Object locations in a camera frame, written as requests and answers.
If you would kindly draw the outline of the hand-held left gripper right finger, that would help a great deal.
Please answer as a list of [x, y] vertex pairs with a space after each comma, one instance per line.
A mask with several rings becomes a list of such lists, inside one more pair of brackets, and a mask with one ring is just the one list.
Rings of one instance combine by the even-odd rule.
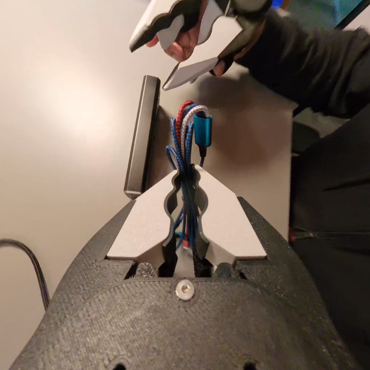
[[196, 256], [212, 266], [267, 257], [236, 194], [199, 165], [193, 166], [199, 210]]

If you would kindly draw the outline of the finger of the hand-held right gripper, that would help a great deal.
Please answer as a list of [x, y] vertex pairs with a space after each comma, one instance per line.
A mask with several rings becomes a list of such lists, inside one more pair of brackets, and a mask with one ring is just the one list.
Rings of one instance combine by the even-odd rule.
[[190, 31], [199, 40], [200, 23], [204, 13], [201, 0], [153, 0], [144, 11], [129, 41], [133, 53], [154, 39], [168, 50], [179, 35]]
[[235, 18], [203, 15], [198, 45], [188, 59], [180, 62], [163, 86], [164, 91], [191, 82], [212, 70], [229, 44], [242, 32]]

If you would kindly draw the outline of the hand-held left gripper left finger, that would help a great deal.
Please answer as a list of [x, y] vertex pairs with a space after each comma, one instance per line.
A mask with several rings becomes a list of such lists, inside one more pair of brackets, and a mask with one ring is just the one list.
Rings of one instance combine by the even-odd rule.
[[159, 275], [173, 275], [178, 257], [172, 213], [180, 187], [180, 173], [174, 170], [137, 197], [107, 259], [146, 262]]

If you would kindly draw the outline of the slim black USB hub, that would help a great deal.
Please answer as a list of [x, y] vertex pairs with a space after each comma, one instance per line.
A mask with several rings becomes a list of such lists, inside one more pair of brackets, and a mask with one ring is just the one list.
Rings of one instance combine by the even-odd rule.
[[143, 77], [124, 185], [124, 193], [131, 200], [135, 200], [147, 188], [150, 153], [160, 99], [160, 84], [158, 77], [149, 75]]

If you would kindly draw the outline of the blue braided cable teal plug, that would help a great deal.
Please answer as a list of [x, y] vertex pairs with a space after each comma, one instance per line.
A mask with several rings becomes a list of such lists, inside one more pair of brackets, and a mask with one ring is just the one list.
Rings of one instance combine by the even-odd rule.
[[200, 167], [203, 167], [207, 148], [212, 143], [212, 116], [207, 116], [204, 111], [199, 111], [193, 118], [195, 143], [201, 157]]

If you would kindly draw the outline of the black cable orange plug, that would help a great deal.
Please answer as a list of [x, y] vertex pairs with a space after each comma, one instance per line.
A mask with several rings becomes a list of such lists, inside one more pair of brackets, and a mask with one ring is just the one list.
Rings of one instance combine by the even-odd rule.
[[1, 247], [12, 246], [12, 247], [18, 248], [18, 249], [22, 250], [23, 252], [25, 252], [25, 254], [29, 257], [29, 259], [30, 259], [30, 261], [33, 265], [35, 275], [36, 275], [36, 278], [37, 278], [37, 281], [38, 281], [40, 295], [41, 295], [42, 303], [43, 303], [43, 306], [44, 306], [44, 310], [47, 311], [47, 309], [49, 308], [49, 304], [50, 304], [50, 295], [49, 295], [49, 290], [48, 290], [48, 287], [47, 287], [47, 282], [46, 282], [44, 273], [42, 271], [42, 268], [39, 264], [39, 261], [38, 261], [36, 255], [24, 243], [21, 243], [17, 240], [14, 240], [14, 239], [1, 239], [0, 240], [0, 246]]

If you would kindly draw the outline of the person's right forearm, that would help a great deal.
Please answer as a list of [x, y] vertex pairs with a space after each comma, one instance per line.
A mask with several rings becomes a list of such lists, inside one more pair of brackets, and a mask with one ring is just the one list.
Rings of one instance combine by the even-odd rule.
[[370, 101], [370, 36], [361, 28], [306, 32], [270, 9], [261, 36], [236, 63], [314, 112], [349, 119]]

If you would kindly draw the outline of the person's right hand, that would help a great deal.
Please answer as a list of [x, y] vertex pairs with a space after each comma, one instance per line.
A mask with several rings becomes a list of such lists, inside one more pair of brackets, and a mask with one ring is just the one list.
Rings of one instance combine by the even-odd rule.
[[[180, 32], [173, 44], [164, 50], [164, 53], [173, 58], [177, 62], [187, 60], [193, 53], [198, 44], [200, 26], [196, 25], [186, 32]], [[152, 48], [159, 43], [157, 35], [146, 44], [147, 47]], [[226, 70], [226, 63], [224, 61], [218, 62], [213, 68], [212, 72], [215, 76], [222, 76]]]

